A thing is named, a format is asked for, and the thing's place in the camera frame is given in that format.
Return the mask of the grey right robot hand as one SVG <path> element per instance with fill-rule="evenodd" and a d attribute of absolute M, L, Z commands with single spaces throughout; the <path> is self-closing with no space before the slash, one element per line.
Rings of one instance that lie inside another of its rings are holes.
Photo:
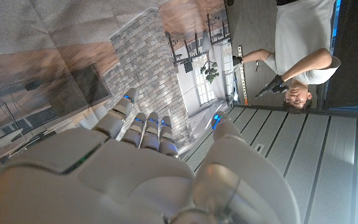
<path fill-rule="evenodd" d="M 179 160 L 169 117 L 138 114 L 117 140 L 131 88 L 93 129 L 54 135 L 0 167 L 0 223 L 299 223 L 278 169 L 227 114 L 198 170 Z"/>

